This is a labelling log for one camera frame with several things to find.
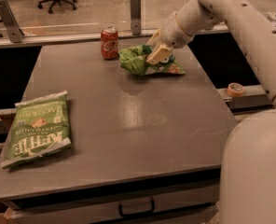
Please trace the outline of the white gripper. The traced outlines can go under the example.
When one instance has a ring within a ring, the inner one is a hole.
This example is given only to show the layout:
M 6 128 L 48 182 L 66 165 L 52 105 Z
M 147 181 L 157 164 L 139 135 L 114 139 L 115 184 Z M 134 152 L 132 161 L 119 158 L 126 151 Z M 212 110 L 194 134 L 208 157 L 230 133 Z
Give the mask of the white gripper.
M 146 44 L 154 47 L 154 49 L 147 56 L 146 62 L 150 64 L 163 62 L 172 55 L 173 48 L 181 49 L 191 42 L 193 38 L 193 35 L 188 35 L 180 27 L 177 20 L 177 13 L 172 13 L 162 27 L 147 41 Z

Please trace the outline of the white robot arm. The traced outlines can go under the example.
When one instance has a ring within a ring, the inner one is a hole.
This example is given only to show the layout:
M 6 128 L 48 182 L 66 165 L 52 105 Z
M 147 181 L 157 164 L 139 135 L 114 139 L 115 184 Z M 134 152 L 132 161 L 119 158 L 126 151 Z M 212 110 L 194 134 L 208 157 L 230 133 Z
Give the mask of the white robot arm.
M 248 64 L 246 79 L 272 103 L 230 133 L 220 175 L 220 224 L 276 224 L 276 25 L 248 0 L 188 0 L 149 40 L 149 63 L 186 46 L 203 29 L 223 22 Z

